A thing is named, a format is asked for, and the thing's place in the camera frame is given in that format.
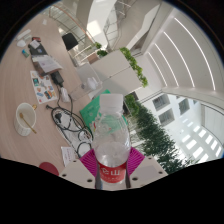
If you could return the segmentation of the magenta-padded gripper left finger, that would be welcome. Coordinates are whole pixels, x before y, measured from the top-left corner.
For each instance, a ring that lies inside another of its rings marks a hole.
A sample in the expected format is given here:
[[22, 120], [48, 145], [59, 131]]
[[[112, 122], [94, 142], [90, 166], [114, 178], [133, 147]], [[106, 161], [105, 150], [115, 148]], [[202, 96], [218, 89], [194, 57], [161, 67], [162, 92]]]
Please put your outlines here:
[[80, 159], [70, 162], [60, 173], [60, 177], [81, 187], [95, 189], [99, 176], [94, 150], [91, 149]]

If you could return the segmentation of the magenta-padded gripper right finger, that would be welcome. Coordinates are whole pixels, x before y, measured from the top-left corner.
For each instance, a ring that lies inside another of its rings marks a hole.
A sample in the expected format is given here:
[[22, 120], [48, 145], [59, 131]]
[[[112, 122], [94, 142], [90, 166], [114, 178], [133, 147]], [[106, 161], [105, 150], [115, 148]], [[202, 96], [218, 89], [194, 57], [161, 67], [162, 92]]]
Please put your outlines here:
[[152, 156], [144, 156], [137, 149], [131, 149], [126, 167], [128, 189], [143, 187], [165, 176], [167, 172]]

